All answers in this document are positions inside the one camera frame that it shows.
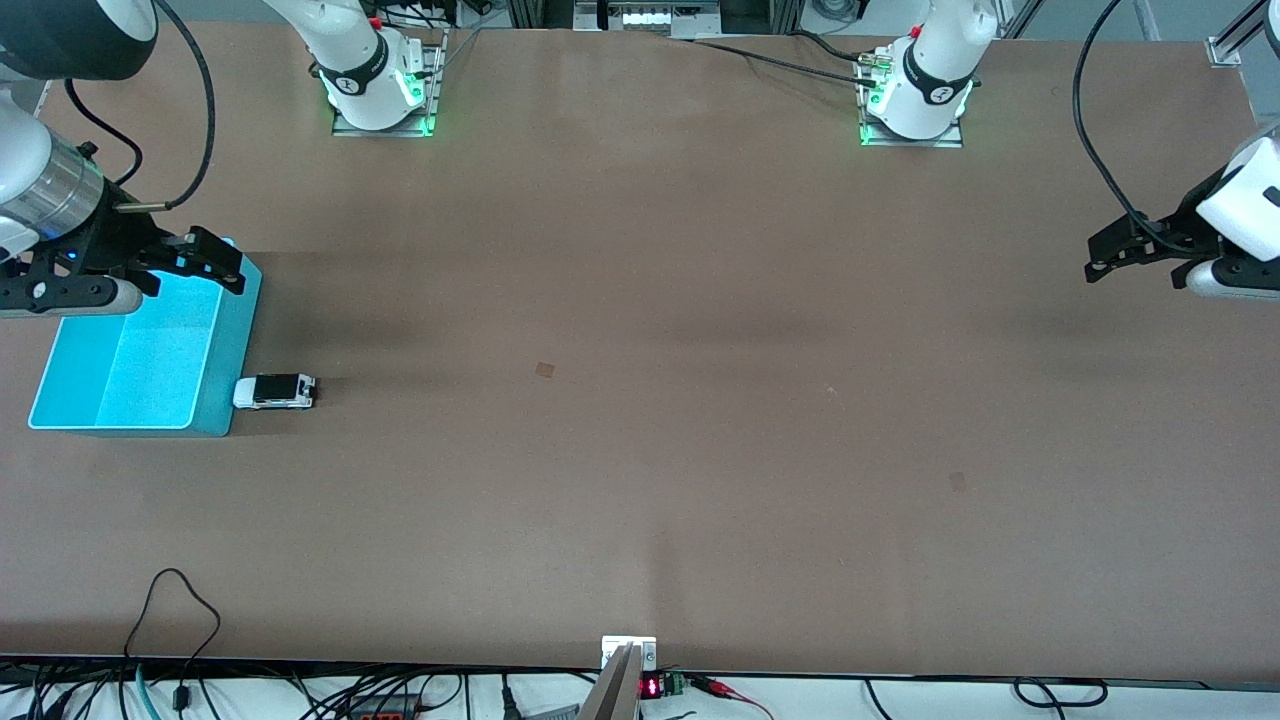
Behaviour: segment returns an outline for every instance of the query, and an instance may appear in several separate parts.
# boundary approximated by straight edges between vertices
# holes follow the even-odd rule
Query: white toy car
[[[256,375],[236,382],[232,405],[242,410],[306,410],[315,404],[311,375]]]

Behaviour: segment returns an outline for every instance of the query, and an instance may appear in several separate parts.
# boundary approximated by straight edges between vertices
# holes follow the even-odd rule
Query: metal bracket
[[[1208,64],[1215,68],[1240,67],[1240,53],[1231,50],[1222,54],[1222,38],[1216,35],[1211,35],[1204,40],[1204,50],[1208,53]]]
[[[996,3],[996,17],[1000,20],[1000,37],[1016,40],[1027,32],[1027,26],[1036,19],[1044,0],[1027,0],[1018,8],[1012,0],[998,0]]]
[[[1240,47],[1253,40],[1266,24],[1268,0],[1254,0],[1235,17],[1222,32],[1204,41],[1208,61],[1215,68],[1235,68],[1240,65]]]
[[[620,647],[639,646],[640,659],[644,670],[658,669],[658,638],[644,635],[604,635],[600,638],[600,667],[609,664],[609,660]]]
[[[448,46],[448,37],[445,32],[440,45],[422,45],[421,40],[410,38],[410,42],[421,49],[421,53],[410,53],[404,87],[407,92],[425,97],[422,105],[404,115],[404,119],[394,126],[376,131],[357,128],[335,110],[333,113],[334,137],[431,137],[435,135],[435,115],[440,109],[440,86],[444,82],[444,50]],[[419,79],[417,74],[425,77]]]

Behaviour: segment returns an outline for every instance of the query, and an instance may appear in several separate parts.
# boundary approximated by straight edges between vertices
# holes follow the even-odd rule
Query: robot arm
[[[1280,54],[1280,0],[1267,13],[1267,37]],[[1199,183],[1178,209],[1138,227],[1128,215],[1089,238],[1085,281],[1160,260],[1183,260],[1175,288],[1203,297],[1280,300],[1280,140],[1271,126]]]
[[[891,69],[867,110],[902,137],[938,137],[964,111],[997,28],[991,0],[933,0],[919,32],[877,50]]]
[[[302,36],[329,102],[352,126],[385,129],[425,104],[422,42],[374,29],[360,0],[264,1]]]
[[[244,290],[241,254],[209,231],[175,236],[106,179],[93,147],[24,113],[20,79],[124,79],[150,58],[151,0],[0,0],[0,318],[124,314],[160,292],[152,273]]]

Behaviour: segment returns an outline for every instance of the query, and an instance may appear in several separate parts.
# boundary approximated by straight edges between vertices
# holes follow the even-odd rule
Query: brown table
[[[636,632],[718,669],[1280,679],[1280,315],[1084,283],[1119,208],[1075,45],[996,44],[968,147],[920,151],[859,147],[847,86],[643,33],[486,33],[438,137],[334,140],[287,27],[196,32],[216,164],[164,222],[250,251],[247,370],[326,396],[220,441],[37,434],[55,324],[0,325],[0,650],[115,652],[173,564],[219,655],[590,665]],[[202,137],[156,55],[83,85],[146,199]],[[1198,45],[1100,46],[1087,85],[1153,214],[1252,128]],[[156,611],[142,651],[206,632]]]

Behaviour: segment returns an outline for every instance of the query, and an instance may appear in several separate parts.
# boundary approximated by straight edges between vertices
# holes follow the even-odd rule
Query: teal bin
[[[262,273],[244,295],[164,275],[128,315],[63,318],[27,424],[101,437],[221,437],[244,366]]]

